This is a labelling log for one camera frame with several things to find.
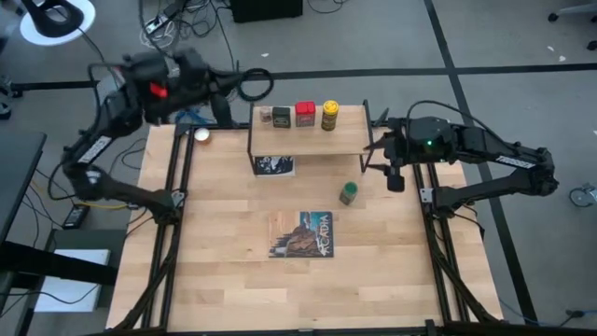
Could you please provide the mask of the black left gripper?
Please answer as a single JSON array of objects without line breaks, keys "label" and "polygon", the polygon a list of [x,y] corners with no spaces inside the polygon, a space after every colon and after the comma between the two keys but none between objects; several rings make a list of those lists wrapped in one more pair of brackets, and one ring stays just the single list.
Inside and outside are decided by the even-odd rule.
[{"label": "black left gripper", "polygon": [[174,54],[178,75],[173,78],[173,103],[175,105],[196,105],[211,100],[216,123],[220,127],[233,124],[228,99],[219,88],[235,88],[243,72],[211,69],[195,49],[183,49]]}]

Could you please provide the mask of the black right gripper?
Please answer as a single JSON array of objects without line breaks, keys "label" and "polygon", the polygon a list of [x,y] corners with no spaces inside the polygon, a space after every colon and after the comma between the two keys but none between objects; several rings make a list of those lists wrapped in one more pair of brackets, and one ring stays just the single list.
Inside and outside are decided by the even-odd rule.
[{"label": "black right gripper", "polygon": [[408,126],[409,121],[406,118],[389,118],[387,121],[388,131],[383,135],[384,138],[363,148],[363,150],[369,151],[384,149],[383,155],[389,161],[389,165],[373,163],[370,168],[383,172],[389,180],[399,180],[402,177],[400,169],[411,164],[410,140],[407,136]]}]

